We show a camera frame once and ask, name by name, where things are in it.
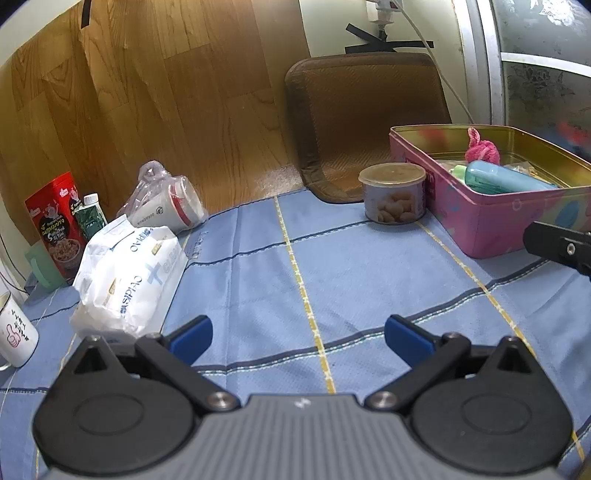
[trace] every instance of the black tape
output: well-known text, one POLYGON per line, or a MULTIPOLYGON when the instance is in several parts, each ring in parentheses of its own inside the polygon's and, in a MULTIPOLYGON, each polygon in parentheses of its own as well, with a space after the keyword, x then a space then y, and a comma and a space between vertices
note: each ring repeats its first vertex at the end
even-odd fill
POLYGON ((80 25, 80 29, 84 27, 88 27, 90 23, 90 2, 92 0, 84 0, 84 5, 82 5, 82 24, 80 25))
POLYGON ((2 25, 27 0, 0 0, 0 25, 2 25))

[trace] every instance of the white mug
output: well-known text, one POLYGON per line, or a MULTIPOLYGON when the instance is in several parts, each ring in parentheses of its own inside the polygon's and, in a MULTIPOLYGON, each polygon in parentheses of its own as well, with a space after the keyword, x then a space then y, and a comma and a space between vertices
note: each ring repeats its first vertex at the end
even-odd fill
POLYGON ((38 342, 39 333, 13 296, 0 295, 0 355, 7 361, 0 371, 26 364, 38 342))

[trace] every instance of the food jar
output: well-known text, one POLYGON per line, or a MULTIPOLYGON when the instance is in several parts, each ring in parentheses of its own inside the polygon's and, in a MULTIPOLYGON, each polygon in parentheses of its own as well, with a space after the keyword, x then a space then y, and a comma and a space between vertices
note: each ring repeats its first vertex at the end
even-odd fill
POLYGON ((382 163, 359 174, 365 215, 374 222, 403 225, 425 214, 427 173, 412 163, 382 163))

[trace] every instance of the pink plush toy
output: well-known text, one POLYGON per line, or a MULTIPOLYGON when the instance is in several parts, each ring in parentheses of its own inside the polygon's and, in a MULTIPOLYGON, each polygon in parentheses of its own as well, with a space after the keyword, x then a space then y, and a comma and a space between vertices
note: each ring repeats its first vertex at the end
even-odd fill
POLYGON ((465 159, 468 163, 475 160, 483 160, 495 165, 501 164, 501 155, 495 144, 488 140, 480 140, 480 133, 474 127, 468 129, 470 145, 465 159))

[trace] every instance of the snack box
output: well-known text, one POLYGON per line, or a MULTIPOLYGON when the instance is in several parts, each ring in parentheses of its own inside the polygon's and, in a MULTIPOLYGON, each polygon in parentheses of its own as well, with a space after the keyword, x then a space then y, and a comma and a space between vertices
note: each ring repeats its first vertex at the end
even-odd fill
POLYGON ((493 125, 413 125, 392 128, 390 147, 393 161, 427 171, 427 207, 470 257, 522 249, 523 232, 535 220, 591 230, 591 164, 534 135, 493 125), (540 178, 562 188, 485 195, 466 187, 436 160, 462 160, 471 126, 495 143, 501 164, 528 161, 540 178))
POLYGON ((25 205, 51 259, 71 284, 86 246, 73 214, 81 202, 72 174, 68 171, 53 179, 31 195, 25 205))

